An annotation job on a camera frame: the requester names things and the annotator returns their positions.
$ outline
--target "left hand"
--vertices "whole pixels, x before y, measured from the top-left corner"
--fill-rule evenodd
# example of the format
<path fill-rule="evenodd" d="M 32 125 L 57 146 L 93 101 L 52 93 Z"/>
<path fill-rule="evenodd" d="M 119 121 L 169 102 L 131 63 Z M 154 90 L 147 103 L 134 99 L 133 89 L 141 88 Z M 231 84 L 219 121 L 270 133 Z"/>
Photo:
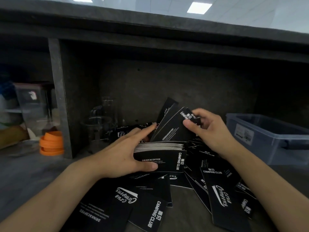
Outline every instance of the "left hand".
<path fill-rule="evenodd" d="M 158 168 L 156 163 L 135 160 L 133 151 L 139 142 L 152 132 L 155 127 L 156 123 L 142 130 L 135 128 L 105 149 L 79 161 L 83 161 L 83 165 L 88 166 L 96 180 L 117 178 L 138 171 L 154 171 Z"/>

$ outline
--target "forearm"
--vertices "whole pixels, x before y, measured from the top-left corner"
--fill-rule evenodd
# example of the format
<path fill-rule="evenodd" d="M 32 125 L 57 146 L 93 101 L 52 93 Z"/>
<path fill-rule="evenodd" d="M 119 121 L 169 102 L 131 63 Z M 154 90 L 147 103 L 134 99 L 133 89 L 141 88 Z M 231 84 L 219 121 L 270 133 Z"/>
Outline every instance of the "forearm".
<path fill-rule="evenodd" d="M 0 231 L 59 231 L 95 183 L 87 164 L 71 164 L 50 185 L 0 224 Z"/>
<path fill-rule="evenodd" d="M 309 199 L 241 144 L 235 144 L 226 159 L 256 195 L 281 232 L 309 228 Z"/>

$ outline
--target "white container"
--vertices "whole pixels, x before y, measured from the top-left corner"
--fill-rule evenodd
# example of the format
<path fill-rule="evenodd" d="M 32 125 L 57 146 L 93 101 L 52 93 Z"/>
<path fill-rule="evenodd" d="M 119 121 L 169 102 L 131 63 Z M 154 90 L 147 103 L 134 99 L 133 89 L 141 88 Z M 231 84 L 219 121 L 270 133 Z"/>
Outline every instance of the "white container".
<path fill-rule="evenodd" d="M 307 165 L 309 129 L 256 114 L 226 114 L 226 126 L 245 148 L 268 165 Z"/>

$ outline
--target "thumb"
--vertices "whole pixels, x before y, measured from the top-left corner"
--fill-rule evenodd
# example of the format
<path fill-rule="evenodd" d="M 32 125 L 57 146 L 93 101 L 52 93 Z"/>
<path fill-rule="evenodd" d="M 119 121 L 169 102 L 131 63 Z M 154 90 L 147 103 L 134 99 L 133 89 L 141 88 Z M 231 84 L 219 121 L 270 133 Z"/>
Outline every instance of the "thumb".
<path fill-rule="evenodd" d="M 154 162 L 149 162 L 149 161 L 135 161 L 136 162 L 136 171 L 141 171 L 141 172 L 151 172 L 155 171 L 158 168 L 158 165 Z"/>
<path fill-rule="evenodd" d="M 197 126 L 196 124 L 194 124 L 190 120 L 184 120 L 182 123 L 187 129 L 189 129 L 191 132 L 194 132 L 195 134 L 197 134 L 199 136 L 201 136 L 203 134 L 203 132 L 205 131 L 204 129 Z"/>

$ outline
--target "right hand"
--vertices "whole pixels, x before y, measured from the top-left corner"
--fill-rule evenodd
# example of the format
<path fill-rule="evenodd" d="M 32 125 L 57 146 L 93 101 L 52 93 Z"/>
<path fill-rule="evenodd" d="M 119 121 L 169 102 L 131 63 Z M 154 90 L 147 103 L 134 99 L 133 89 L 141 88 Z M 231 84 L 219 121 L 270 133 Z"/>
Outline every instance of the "right hand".
<path fill-rule="evenodd" d="M 199 127 L 190 120 L 184 120 L 184 126 L 197 134 L 207 146 L 226 159 L 239 143 L 231 135 L 222 118 L 202 108 L 192 112 L 195 116 L 201 117 L 202 126 Z"/>

